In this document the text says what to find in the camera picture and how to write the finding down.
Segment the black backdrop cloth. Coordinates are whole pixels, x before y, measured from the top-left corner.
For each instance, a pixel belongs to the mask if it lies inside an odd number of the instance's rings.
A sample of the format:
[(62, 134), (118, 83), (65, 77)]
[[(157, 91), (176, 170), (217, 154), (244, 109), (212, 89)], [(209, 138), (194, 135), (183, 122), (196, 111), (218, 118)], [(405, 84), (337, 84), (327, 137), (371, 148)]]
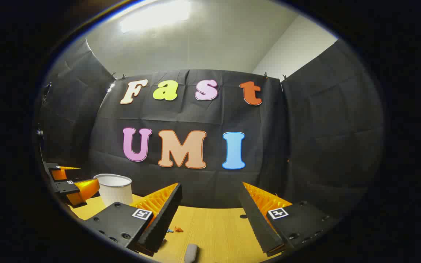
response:
[(246, 182), (341, 217), (381, 160), (379, 94), (341, 40), (282, 81), (191, 69), (116, 80), (83, 40), (46, 83), (44, 160), (131, 178), (139, 196), (181, 183), (184, 206), (238, 208)]

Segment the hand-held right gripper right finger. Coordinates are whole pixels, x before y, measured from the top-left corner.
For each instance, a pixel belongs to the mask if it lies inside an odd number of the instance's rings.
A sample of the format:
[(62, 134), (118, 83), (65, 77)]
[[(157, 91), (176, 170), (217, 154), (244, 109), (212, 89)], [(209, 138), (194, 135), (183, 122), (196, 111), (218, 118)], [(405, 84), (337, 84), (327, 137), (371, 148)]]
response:
[(267, 256), (301, 250), (338, 223), (306, 201), (291, 203), (246, 182), (239, 184), (238, 199)]

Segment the white ribbed garbage bin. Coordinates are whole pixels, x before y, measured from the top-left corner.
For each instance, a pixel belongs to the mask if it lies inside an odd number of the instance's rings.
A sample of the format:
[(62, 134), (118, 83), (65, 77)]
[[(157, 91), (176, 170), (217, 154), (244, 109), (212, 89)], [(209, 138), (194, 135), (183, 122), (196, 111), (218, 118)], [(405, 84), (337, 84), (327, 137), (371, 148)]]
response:
[(126, 205), (133, 203), (130, 178), (116, 174), (98, 174), (93, 178), (99, 182), (99, 193), (106, 207), (115, 202)]

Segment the small grey broom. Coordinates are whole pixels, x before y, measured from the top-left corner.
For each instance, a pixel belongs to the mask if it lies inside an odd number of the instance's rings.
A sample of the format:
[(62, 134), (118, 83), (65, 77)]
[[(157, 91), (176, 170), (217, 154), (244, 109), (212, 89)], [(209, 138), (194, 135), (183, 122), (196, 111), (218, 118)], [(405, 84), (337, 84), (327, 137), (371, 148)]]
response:
[(184, 263), (197, 263), (199, 247), (196, 244), (188, 244), (184, 256)]

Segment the wooden desktop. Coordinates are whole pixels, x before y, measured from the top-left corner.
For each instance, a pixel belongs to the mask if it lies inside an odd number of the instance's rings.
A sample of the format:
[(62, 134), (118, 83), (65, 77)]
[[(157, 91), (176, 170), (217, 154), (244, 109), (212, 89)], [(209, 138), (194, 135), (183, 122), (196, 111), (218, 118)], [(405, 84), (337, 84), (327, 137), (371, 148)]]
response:
[(179, 206), (165, 243), (151, 257), (161, 263), (184, 263), (186, 248), (199, 248), (197, 263), (260, 263), (269, 260), (253, 233), (243, 208), (205, 209)]

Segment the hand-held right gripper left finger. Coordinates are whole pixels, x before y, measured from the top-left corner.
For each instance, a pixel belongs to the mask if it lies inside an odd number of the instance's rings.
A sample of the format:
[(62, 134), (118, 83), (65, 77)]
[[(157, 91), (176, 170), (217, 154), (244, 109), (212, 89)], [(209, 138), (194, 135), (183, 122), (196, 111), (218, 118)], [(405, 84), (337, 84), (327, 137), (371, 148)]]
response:
[(182, 200), (182, 185), (174, 183), (131, 205), (115, 202), (85, 220), (113, 244), (153, 256), (162, 245)]

